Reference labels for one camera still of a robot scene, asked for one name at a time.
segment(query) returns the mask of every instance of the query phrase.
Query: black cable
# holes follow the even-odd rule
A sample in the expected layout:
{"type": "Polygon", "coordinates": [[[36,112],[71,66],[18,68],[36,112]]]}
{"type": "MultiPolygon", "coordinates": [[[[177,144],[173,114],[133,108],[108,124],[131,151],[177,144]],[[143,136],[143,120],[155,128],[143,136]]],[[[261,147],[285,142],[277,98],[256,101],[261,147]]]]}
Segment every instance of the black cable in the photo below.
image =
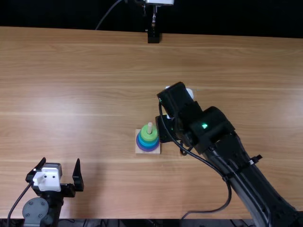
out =
{"type": "MultiPolygon", "coordinates": [[[[200,156],[192,153],[191,151],[187,150],[186,148],[184,148],[183,146],[181,146],[181,144],[179,144],[174,138],[173,136],[171,135],[170,131],[167,129],[165,123],[164,123],[164,119],[163,119],[163,113],[162,113],[162,104],[161,102],[159,102],[159,113],[160,113],[160,119],[161,119],[161,122],[162,122],[162,125],[164,127],[164,129],[166,130],[167,134],[169,135],[169,137],[171,138],[171,140],[181,149],[183,150],[184,152],[187,152],[190,156],[198,159],[199,161],[205,163],[206,165],[208,165],[209,167],[211,167],[214,171],[216,171],[223,179],[225,177],[225,175],[217,168],[215,167],[213,164],[211,164],[209,161],[205,160],[204,158],[201,158],[200,156]]],[[[191,211],[188,211],[183,217],[182,219],[186,218],[187,215],[189,214],[209,214],[209,213],[215,213],[215,212],[219,212],[223,209],[225,209],[229,203],[231,202],[232,200],[232,188],[231,188],[231,185],[229,184],[228,181],[224,181],[226,183],[226,186],[227,186],[227,190],[228,190],[228,197],[227,197],[227,200],[225,202],[225,204],[223,204],[221,207],[217,208],[217,209],[214,209],[214,210],[204,210],[204,211],[195,211],[195,210],[191,210],[191,211]]]]}
{"type": "Polygon", "coordinates": [[[243,219],[240,219],[240,221],[241,221],[242,223],[244,223],[245,226],[249,227],[249,225],[248,225],[243,219]]]}
{"type": "Polygon", "coordinates": [[[69,221],[71,223],[75,223],[75,219],[60,219],[58,222],[60,221],[69,221]]]}
{"type": "Polygon", "coordinates": [[[84,223],[83,223],[83,226],[82,226],[82,227],[84,227],[84,226],[85,226],[86,222],[87,222],[87,219],[85,219],[85,221],[84,221],[84,223]]]}
{"type": "Polygon", "coordinates": [[[95,30],[98,30],[100,25],[102,24],[103,20],[107,17],[107,15],[110,13],[110,11],[112,11],[112,9],[119,3],[121,2],[122,0],[118,0],[116,1],[109,9],[108,11],[106,12],[106,14],[101,18],[101,20],[99,21],[97,27],[95,28],[95,30]]]}
{"type": "Polygon", "coordinates": [[[24,194],[28,191],[28,189],[34,184],[34,182],[32,181],[31,183],[28,184],[28,186],[24,189],[24,191],[21,193],[21,195],[19,196],[19,198],[16,200],[16,202],[14,203],[14,205],[12,206],[12,208],[9,211],[9,215],[8,215],[8,220],[7,220],[7,227],[10,227],[10,216],[13,213],[15,207],[17,206],[17,204],[19,203],[19,201],[22,199],[22,197],[24,196],[24,194]]]}
{"type": "Polygon", "coordinates": [[[233,220],[229,219],[229,221],[231,221],[231,223],[234,227],[237,227],[236,224],[233,222],[233,220]]]}

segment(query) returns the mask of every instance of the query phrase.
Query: table surface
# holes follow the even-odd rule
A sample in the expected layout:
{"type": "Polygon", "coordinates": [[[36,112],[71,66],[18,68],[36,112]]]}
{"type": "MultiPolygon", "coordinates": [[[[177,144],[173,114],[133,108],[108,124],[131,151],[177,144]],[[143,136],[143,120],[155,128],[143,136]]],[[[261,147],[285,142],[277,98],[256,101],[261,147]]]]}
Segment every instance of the table surface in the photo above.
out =
{"type": "MultiPolygon", "coordinates": [[[[61,218],[180,218],[221,206],[225,183],[180,155],[136,155],[134,131],[158,115],[156,94],[183,81],[203,109],[217,106],[275,189],[303,210],[303,40],[0,28],[0,218],[42,157],[85,191],[61,218]]],[[[22,217],[24,196],[12,217],[22,217]]],[[[250,218],[234,193],[227,209],[191,218],[250,218]]]]}

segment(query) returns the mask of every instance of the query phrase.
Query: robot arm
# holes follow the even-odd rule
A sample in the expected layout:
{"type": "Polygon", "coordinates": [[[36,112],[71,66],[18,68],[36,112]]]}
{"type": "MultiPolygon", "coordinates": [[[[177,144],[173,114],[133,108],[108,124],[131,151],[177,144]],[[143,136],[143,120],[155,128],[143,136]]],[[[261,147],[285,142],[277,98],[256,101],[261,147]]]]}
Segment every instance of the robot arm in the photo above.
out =
{"type": "Polygon", "coordinates": [[[80,159],[77,159],[72,183],[60,183],[62,169],[60,163],[47,163],[45,157],[26,176],[28,186],[15,202],[10,215],[26,191],[32,187],[37,198],[30,199],[24,205],[22,215],[24,227],[56,227],[58,225],[64,197],[75,197],[76,192],[84,190],[80,169],[80,159]]]}
{"type": "Polygon", "coordinates": [[[262,156],[248,156],[235,128],[218,108],[202,111],[181,82],[160,92],[158,98],[170,117],[156,117],[160,142],[175,139],[194,147],[220,170],[258,227],[303,226],[303,214],[287,203],[256,167],[262,156]]]}

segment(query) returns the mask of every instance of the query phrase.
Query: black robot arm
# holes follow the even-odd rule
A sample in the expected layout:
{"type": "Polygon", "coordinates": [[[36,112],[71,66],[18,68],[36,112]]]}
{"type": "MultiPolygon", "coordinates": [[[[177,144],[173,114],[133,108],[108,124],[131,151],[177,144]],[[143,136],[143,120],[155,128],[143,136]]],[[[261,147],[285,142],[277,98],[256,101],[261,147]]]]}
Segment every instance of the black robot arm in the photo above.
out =
{"type": "Polygon", "coordinates": [[[218,108],[202,111],[181,82],[160,92],[158,99],[169,116],[156,117],[161,143],[181,140],[216,166],[258,227],[303,226],[303,214],[287,203],[256,167],[262,156],[248,156],[235,128],[218,108]]]}

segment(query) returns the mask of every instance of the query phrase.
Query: blue ring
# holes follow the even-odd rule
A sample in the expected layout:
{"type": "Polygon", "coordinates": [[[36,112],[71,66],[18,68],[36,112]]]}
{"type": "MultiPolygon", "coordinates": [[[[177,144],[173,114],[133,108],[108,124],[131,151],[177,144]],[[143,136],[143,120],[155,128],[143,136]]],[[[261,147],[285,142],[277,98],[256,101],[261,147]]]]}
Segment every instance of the blue ring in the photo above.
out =
{"type": "Polygon", "coordinates": [[[143,140],[140,133],[138,134],[138,139],[139,139],[140,144],[146,148],[151,148],[159,143],[159,137],[157,137],[157,139],[152,142],[146,142],[145,140],[143,140]]]}

